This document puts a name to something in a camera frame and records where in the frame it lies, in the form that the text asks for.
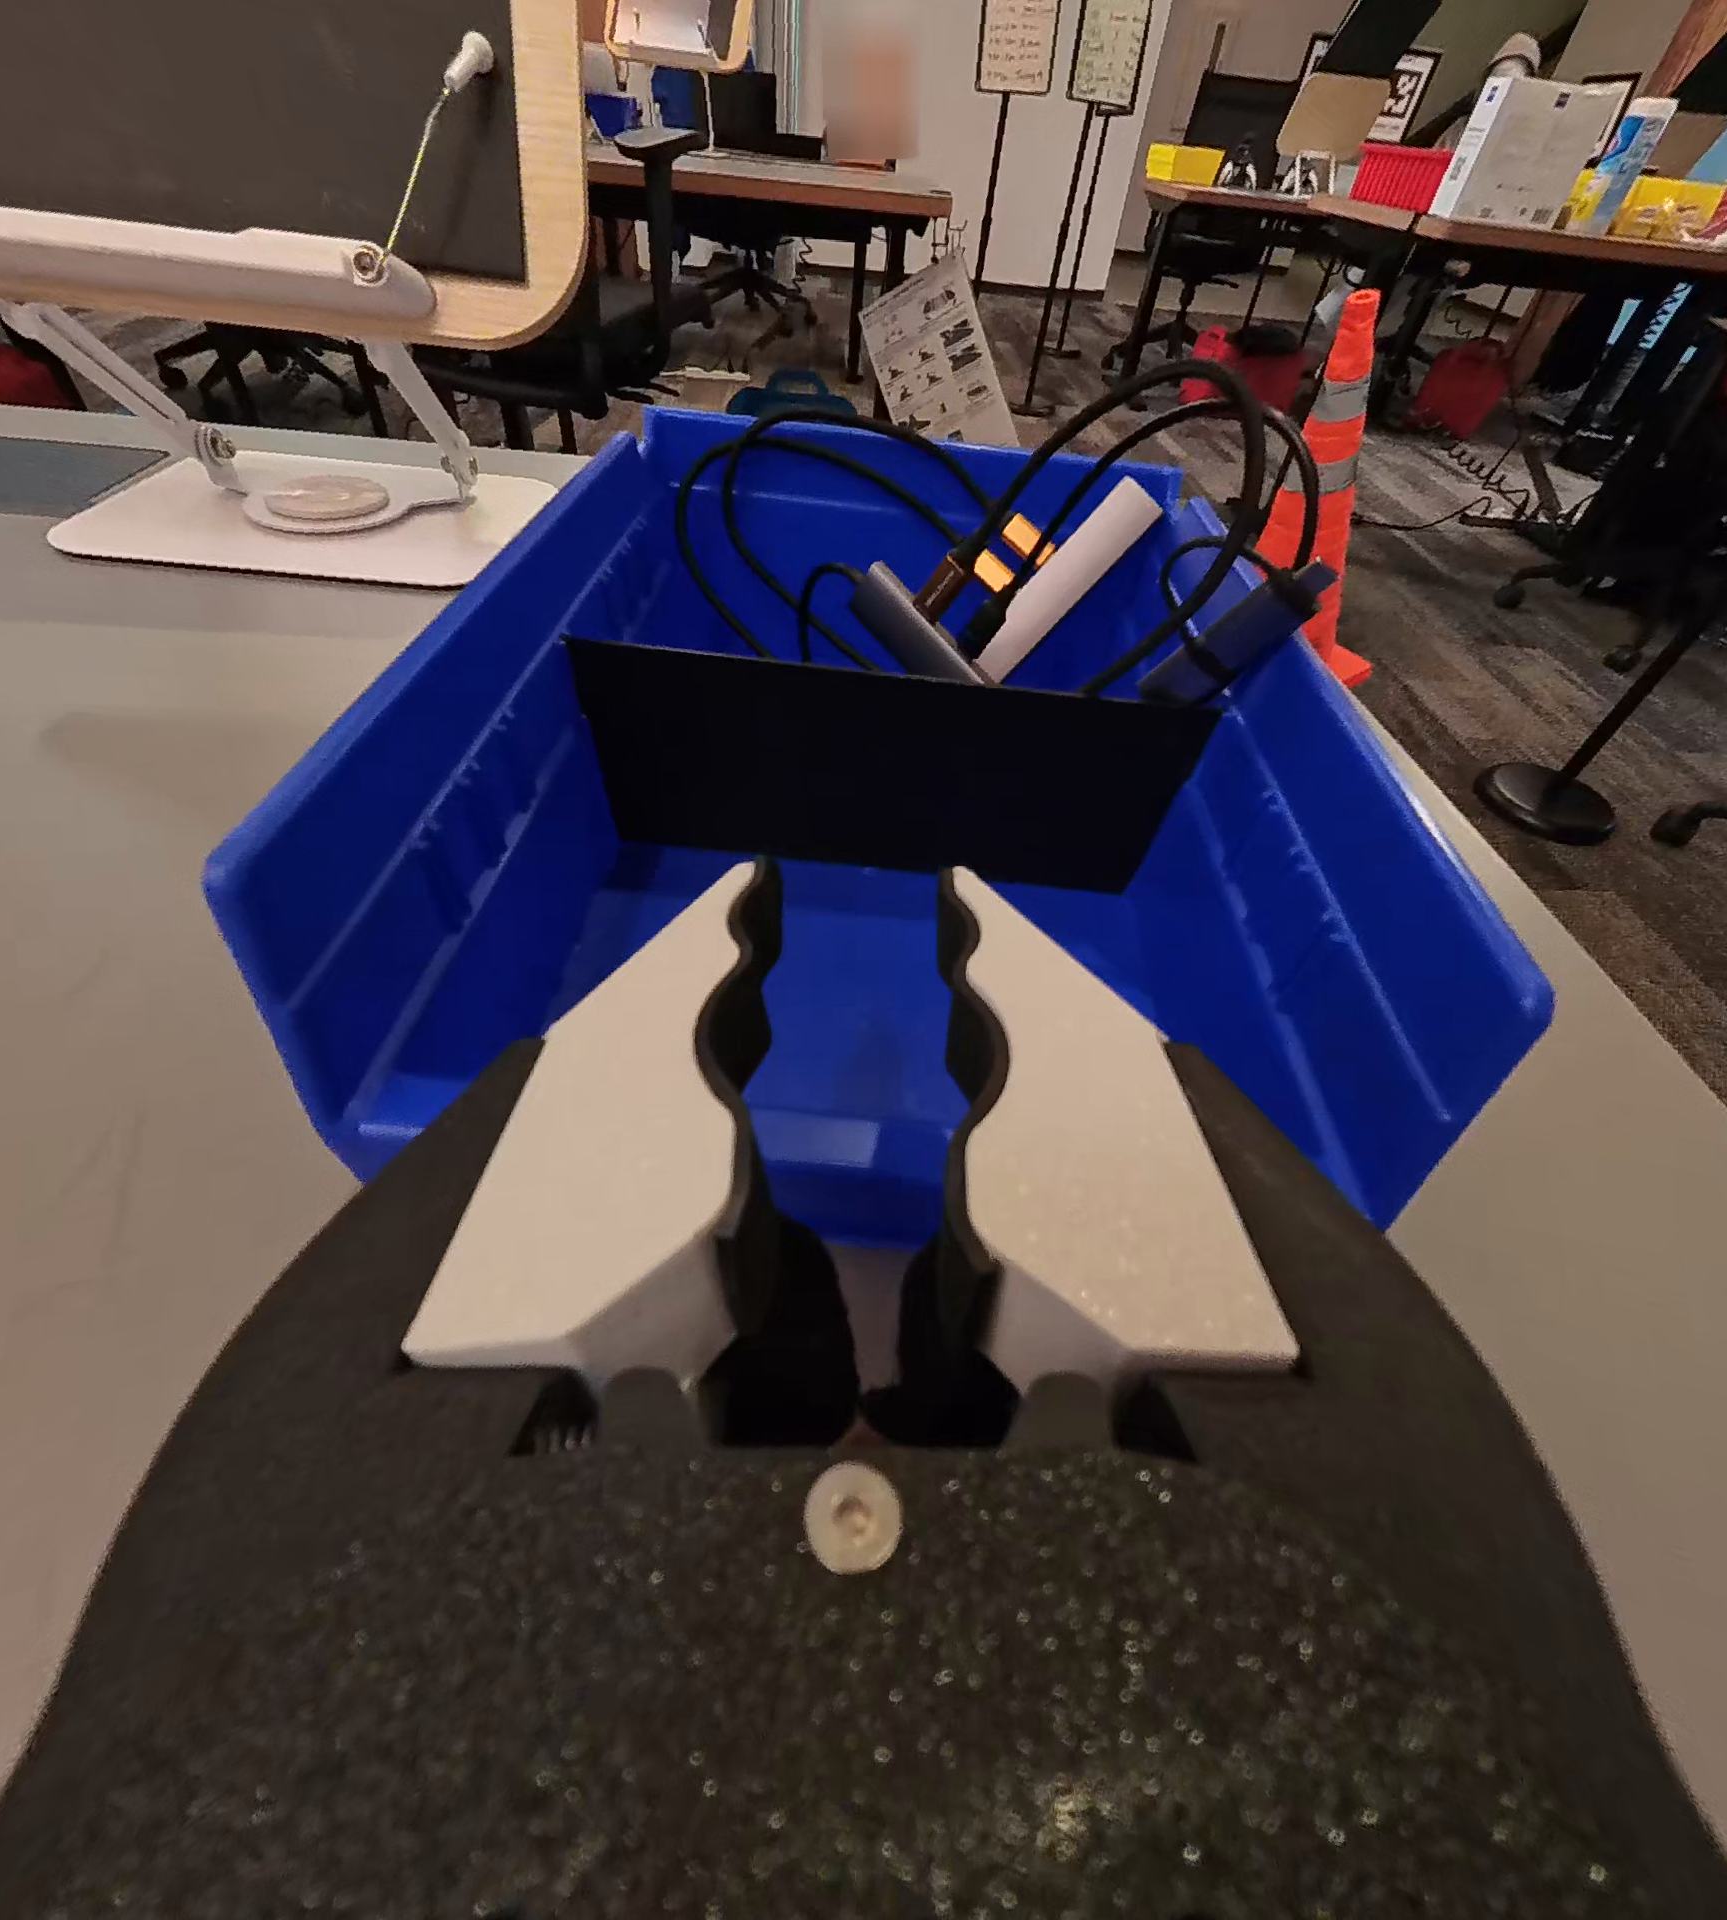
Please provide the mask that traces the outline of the white cardboard box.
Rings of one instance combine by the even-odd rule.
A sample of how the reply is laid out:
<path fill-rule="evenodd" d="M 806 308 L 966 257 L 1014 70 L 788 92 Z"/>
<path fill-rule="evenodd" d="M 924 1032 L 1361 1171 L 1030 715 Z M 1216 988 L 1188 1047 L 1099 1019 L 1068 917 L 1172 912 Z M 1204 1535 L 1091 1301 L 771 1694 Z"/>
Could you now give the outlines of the white cardboard box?
<path fill-rule="evenodd" d="M 1455 224 L 1555 230 L 1632 90 L 1524 75 L 1485 79 L 1427 215 Z"/>

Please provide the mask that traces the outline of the dark grey desk hatch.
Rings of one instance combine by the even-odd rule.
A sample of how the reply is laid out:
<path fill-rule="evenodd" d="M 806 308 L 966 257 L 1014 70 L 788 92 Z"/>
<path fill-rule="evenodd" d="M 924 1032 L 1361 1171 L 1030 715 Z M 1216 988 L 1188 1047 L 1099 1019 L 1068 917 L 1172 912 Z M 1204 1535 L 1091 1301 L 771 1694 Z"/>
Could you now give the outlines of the dark grey desk hatch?
<path fill-rule="evenodd" d="M 0 515 L 70 518 L 160 463 L 139 449 L 0 437 Z"/>

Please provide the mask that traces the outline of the small wooden background table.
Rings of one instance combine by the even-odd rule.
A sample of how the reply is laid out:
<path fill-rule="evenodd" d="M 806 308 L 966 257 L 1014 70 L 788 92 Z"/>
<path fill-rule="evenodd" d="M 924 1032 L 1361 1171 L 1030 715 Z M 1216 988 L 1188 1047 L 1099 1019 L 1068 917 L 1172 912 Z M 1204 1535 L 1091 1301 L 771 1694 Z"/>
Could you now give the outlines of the small wooden background table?
<path fill-rule="evenodd" d="M 859 378 L 871 251 L 882 250 L 878 288 L 899 286 L 908 276 L 905 245 L 928 226 L 947 229 L 949 191 L 905 170 L 708 150 L 696 145 L 693 131 L 674 131 L 674 142 L 676 210 L 685 230 L 701 234 L 704 217 L 719 219 L 725 207 L 760 210 L 760 221 L 785 239 L 851 247 L 846 374 Z M 649 128 L 616 142 L 587 139 L 587 199 L 597 233 L 596 262 L 604 271 L 616 263 L 620 229 L 649 219 L 642 156 L 660 143 L 664 136 Z"/>

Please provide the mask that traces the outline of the whiteboard on black stand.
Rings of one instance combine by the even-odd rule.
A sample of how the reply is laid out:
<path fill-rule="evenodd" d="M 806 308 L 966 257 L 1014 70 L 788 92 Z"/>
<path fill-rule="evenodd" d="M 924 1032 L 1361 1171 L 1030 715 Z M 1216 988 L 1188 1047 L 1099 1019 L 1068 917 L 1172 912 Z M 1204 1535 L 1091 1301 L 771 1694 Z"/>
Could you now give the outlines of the whiteboard on black stand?
<path fill-rule="evenodd" d="M 1074 241 L 1068 241 L 1061 256 L 1064 267 L 1057 276 L 1061 304 L 1056 308 L 1057 323 L 1047 344 L 1057 360 L 1072 357 L 1068 325 L 1081 291 L 1107 143 L 1111 128 L 1139 107 L 1153 9 L 1151 2 L 1085 2 L 1078 20 L 1068 98 L 1087 110 L 1074 174 L 1074 188 L 1083 193 L 1069 196 Z"/>
<path fill-rule="evenodd" d="M 996 201 L 1005 159 L 1012 108 L 1015 98 L 1042 98 L 1050 93 L 1057 35 L 1061 25 L 1059 2 L 983 2 L 977 40 L 977 93 L 998 102 L 991 165 L 981 215 L 972 291 L 983 293 L 991 256 Z"/>

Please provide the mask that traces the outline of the orange traffic cone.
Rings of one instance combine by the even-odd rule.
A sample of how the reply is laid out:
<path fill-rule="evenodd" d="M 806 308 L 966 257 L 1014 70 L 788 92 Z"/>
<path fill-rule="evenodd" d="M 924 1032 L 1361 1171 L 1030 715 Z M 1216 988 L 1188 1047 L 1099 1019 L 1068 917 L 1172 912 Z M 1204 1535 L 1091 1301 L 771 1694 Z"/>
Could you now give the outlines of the orange traffic cone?
<path fill-rule="evenodd" d="M 1335 584 L 1319 595 L 1305 636 L 1345 688 L 1364 685 L 1372 663 L 1339 640 L 1341 582 L 1356 525 L 1356 477 L 1364 442 L 1371 378 L 1376 361 L 1380 296 L 1354 291 L 1341 304 L 1320 388 L 1301 424 L 1301 444 L 1314 463 L 1309 479 L 1289 463 L 1258 538 L 1262 561 L 1299 568 L 1301 535 L 1313 531 L 1310 561 L 1327 564 Z"/>

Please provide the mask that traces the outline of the red plastic basket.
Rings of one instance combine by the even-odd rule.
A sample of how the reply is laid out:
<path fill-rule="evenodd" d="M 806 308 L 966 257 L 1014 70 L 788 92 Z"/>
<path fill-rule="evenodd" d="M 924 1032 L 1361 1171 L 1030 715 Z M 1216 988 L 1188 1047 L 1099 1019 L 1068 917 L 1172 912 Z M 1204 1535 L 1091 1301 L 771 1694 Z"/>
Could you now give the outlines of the red plastic basket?
<path fill-rule="evenodd" d="M 1451 148 L 1364 142 L 1350 184 L 1350 201 L 1427 217 L 1451 161 Z"/>

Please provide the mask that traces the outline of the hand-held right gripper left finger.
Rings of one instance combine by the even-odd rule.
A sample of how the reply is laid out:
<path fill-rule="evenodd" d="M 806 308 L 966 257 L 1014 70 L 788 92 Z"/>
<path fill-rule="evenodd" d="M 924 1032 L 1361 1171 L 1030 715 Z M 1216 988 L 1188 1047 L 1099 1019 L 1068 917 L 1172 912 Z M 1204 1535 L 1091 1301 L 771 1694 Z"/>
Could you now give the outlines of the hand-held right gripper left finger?
<path fill-rule="evenodd" d="M 404 1361 L 707 1376 L 779 1284 L 746 1103 L 779 953 L 779 867 L 744 860 L 543 1035 Z"/>

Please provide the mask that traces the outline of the blue storage bin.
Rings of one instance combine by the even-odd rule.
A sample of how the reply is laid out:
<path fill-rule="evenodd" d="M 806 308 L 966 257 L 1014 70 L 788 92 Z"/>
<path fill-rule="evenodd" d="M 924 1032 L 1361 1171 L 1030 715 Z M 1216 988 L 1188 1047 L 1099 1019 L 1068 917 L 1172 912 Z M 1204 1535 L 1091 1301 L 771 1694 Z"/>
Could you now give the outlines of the blue storage bin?
<path fill-rule="evenodd" d="M 612 439 L 208 859 L 255 1011 L 361 1180 L 757 859 L 620 837 L 565 640 L 873 675 L 830 646 L 868 651 L 851 572 L 919 588 L 1024 467 L 793 424 L 724 503 L 739 425 L 653 410 Z M 1142 704 L 1083 686 L 1221 528 L 1175 469 L 1118 476 L 1160 520 L 1009 688 Z M 1305 642 L 1204 707 L 1216 730 L 1126 892 L 987 882 L 1385 1227 L 1543 1037 L 1552 986 Z M 771 1187 L 828 1243 L 915 1246 L 966 1114 L 937 876 L 773 860 L 773 1043 L 746 1094 Z"/>

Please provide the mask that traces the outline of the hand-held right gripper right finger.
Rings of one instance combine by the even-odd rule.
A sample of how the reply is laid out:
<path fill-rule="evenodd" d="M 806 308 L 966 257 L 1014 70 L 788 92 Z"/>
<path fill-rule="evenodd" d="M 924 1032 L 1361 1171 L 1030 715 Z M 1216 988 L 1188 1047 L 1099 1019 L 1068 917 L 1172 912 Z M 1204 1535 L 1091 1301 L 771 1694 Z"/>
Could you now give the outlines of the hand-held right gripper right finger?
<path fill-rule="evenodd" d="M 1299 1344 L 1160 1029 L 970 869 L 940 877 L 942 1279 L 1009 1380 L 1286 1376 Z"/>

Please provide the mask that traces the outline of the printed leaflet sign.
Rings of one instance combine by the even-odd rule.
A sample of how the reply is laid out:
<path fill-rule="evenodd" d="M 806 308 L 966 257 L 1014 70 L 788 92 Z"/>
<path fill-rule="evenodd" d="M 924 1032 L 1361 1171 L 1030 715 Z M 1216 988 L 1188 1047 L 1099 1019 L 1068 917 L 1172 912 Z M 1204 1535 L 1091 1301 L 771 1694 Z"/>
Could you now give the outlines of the printed leaflet sign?
<path fill-rule="evenodd" d="M 895 424 L 930 442 L 1021 447 L 962 253 L 865 305 L 860 342 Z"/>

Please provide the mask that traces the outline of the black bin divider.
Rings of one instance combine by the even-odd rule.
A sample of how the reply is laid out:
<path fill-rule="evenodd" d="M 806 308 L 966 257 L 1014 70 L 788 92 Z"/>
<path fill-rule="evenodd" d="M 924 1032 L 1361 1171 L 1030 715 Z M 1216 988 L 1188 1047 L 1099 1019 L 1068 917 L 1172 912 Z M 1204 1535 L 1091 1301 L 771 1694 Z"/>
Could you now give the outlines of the black bin divider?
<path fill-rule="evenodd" d="M 1123 704 L 568 636 L 620 837 L 1122 895 L 1216 730 Z"/>

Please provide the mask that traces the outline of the white USB hub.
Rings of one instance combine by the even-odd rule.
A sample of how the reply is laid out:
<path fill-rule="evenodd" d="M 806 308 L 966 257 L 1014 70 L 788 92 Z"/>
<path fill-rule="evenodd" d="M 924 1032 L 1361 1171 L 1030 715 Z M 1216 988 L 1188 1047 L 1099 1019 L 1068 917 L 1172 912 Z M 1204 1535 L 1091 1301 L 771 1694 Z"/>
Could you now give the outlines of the white USB hub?
<path fill-rule="evenodd" d="M 1137 479 L 1118 479 L 1083 528 L 1021 588 L 977 659 L 978 673 L 993 685 L 1003 683 L 1160 517 L 1160 503 Z"/>

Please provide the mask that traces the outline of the long wooden background table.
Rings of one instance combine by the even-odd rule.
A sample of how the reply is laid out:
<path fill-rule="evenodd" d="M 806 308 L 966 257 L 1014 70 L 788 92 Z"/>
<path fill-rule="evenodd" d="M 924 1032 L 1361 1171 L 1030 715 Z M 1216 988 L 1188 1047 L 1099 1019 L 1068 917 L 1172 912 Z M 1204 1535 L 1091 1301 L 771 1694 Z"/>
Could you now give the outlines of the long wooden background table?
<path fill-rule="evenodd" d="M 1137 313 L 1122 342 L 1129 371 L 1139 369 L 1151 332 L 1163 253 L 1181 215 L 1209 222 L 1221 234 L 1244 230 L 1268 245 L 1309 245 L 1317 253 L 1354 260 L 1380 296 L 1390 296 L 1404 276 L 1417 276 L 1402 320 L 1379 338 L 1371 386 L 1376 424 L 1393 419 L 1404 369 L 1431 309 L 1451 285 L 1618 302 L 1663 299 L 1686 286 L 1693 317 L 1727 317 L 1727 247 L 1448 221 L 1335 196 L 1286 198 L 1170 180 L 1145 180 L 1141 190 L 1154 229 Z"/>

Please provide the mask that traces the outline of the black round-base stand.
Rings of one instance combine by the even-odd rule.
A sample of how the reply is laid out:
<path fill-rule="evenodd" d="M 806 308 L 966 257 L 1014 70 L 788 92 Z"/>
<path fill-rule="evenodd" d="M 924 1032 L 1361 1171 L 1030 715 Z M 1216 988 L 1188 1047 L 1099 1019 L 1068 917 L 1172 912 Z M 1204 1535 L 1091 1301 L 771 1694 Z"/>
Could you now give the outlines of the black round-base stand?
<path fill-rule="evenodd" d="M 1667 644 L 1649 656 L 1642 673 L 1598 718 L 1581 743 L 1557 765 L 1505 761 L 1474 781 L 1474 796 L 1498 820 L 1552 844 L 1598 848 L 1618 829 L 1614 808 L 1585 782 L 1585 769 L 1691 656 L 1715 625 L 1727 620 L 1727 561 L 1703 572 L 1689 589 L 1687 611 Z"/>

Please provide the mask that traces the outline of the grey USB hub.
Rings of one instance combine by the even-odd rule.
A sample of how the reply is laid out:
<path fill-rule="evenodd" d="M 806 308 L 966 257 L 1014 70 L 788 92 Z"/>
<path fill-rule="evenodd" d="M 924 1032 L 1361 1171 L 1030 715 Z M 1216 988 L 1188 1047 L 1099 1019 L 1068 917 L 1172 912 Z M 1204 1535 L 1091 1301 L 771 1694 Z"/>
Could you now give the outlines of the grey USB hub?
<path fill-rule="evenodd" d="M 917 600 L 887 564 L 874 563 L 859 576 L 851 592 L 851 615 L 908 678 L 942 685 L 1000 685 L 966 658 L 954 636 L 919 611 Z"/>

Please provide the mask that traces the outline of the white board stand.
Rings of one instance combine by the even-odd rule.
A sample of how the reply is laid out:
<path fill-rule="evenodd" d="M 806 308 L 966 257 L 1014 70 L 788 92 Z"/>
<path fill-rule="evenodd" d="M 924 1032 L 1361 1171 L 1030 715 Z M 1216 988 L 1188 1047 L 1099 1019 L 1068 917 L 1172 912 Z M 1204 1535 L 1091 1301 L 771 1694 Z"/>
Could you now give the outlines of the white board stand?
<path fill-rule="evenodd" d="M 434 437 L 438 463 L 240 451 L 96 338 L 75 308 L 302 317 L 363 347 Z M 556 498 L 556 485 L 484 477 L 410 344 L 440 295 L 379 245 L 269 229 L 235 233 L 0 206 L 0 320 L 149 427 L 163 458 L 50 530 L 60 557 L 295 582 L 455 592 L 470 586 Z"/>

